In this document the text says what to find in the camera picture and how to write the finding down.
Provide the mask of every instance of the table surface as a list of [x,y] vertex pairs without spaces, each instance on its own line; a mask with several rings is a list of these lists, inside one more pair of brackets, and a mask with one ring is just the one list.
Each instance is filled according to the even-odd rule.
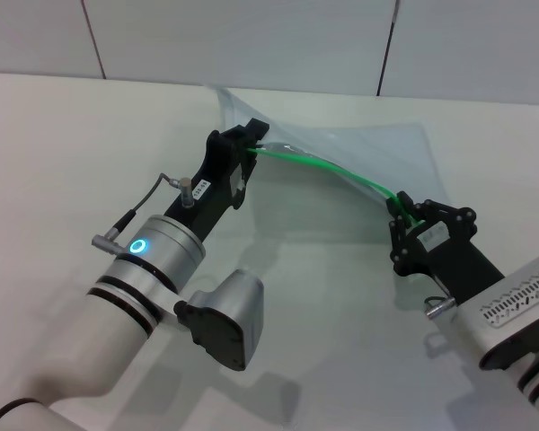
[[[474,243],[504,273],[539,255],[539,107],[235,92],[302,126],[420,123],[451,202],[478,215]],[[220,125],[207,88],[0,75],[0,382],[111,262],[93,234],[158,172],[193,175]],[[124,238],[174,196],[160,188]],[[539,429],[503,373],[480,372],[426,320],[437,287],[393,274],[387,222],[328,172],[260,160],[183,292],[211,290],[234,268],[263,279],[248,369],[224,369],[187,332],[159,328],[109,395],[54,408],[92,431]]]

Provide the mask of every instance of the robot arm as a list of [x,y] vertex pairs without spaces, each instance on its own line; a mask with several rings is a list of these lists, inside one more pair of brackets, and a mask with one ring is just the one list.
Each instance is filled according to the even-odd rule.
[[445,298],[427,316],[455,308],[452,325],[479,367],[509,371],[539,409],[539,258],[503,277],[470,242],[477,233],[472,209],[397,197],[387,200],[395,273],[432,277]]
[[[263,326],[263,285],[237,270],[214,292],[188,301],[181,290],[205,256],[203,240],[229,208],[239,208],[256,163],[247,152],[269,126],[212,132],[196,176],[172,180],[161,175],[148,195],[93,245],[116,259],[83,299],[73,321],[50,340],[40,359],[0,386],[0,430],[82,429],[49,406],[75,397],[100,396],[116,384],[161,322],[177,319],[196,344],[221,364],[243,370]],[[181,195],[165,215],[150,217],[125,247],[117,243],[161,180]]]

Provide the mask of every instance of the white wall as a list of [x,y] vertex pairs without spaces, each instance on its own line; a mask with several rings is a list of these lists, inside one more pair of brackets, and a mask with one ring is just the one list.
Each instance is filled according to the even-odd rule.
[[97,0],[109,78],[376,94],[394,0]]
[[539,0],[402,0],[382,95],[539,103]]
[[0,0],[0,72],[102,77],[79,0]]

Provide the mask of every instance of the transparent plastic bag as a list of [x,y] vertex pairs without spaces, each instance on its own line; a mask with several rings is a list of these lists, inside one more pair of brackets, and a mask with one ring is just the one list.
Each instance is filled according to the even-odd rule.
[[[370,128],[305,128],[269,119],[227,89],[216,89],[224,128],[256,118],[269,123],[261,140],[270,151],[317,157],[367,178],[394,193],[405,190],[414,202],[448,203],[423,127],[403,124]],[[375,189],[342,176],[369,197],[384,202]]]

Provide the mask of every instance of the ventilation slots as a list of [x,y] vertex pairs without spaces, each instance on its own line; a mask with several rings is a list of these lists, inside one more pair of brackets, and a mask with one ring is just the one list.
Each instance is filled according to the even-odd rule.
[[513,287],[501,298],[484,305],[481,312],[489,324],[498,328],[537,303],[539,303],[539,273],[520,286]]

